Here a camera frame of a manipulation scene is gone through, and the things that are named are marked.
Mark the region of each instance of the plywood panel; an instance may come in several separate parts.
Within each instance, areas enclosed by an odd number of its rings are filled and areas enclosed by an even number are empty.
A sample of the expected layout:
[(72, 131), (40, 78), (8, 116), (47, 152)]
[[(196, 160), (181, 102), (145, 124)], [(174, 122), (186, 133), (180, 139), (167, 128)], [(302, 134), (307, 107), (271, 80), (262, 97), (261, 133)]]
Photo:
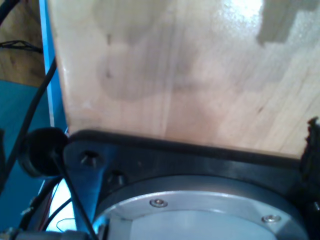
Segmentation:
[[(42, 47), (39, 1), (21, 1), (0, 27), (0, 42), (24, 40)], [(0, 49), (0, 79), (38, 87), (45, 77), (41, 54), (15, 49)]]
[(82, 129), (299, 158), (320, 113), (318, 0), (51, 0)]

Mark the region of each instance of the wood grain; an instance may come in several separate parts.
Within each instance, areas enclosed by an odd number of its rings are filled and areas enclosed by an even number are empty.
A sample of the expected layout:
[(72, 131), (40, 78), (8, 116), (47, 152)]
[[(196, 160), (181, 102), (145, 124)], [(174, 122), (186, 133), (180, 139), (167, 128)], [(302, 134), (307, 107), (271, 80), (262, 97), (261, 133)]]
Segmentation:
[(318, 0), (50, 0), (83, 129), (299, 158), (320, 113)]
[[(42, 47), (39, 1), (19, 3), (0, 27), (0, 42), (24, 40)], [(41, 54), (15, 49), (0, 49), (0, 79), (38, 87), (45, 77)]]

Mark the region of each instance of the water stain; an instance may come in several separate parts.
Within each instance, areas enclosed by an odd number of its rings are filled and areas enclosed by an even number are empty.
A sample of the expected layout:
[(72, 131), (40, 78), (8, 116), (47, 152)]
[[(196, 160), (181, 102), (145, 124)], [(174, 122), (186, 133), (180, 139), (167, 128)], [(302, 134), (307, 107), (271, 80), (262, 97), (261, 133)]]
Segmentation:
[(172, 0), (98, 0), (93, 6), (94, 19), (106, 41), (134, 45), (147, 34), (166, 11)]

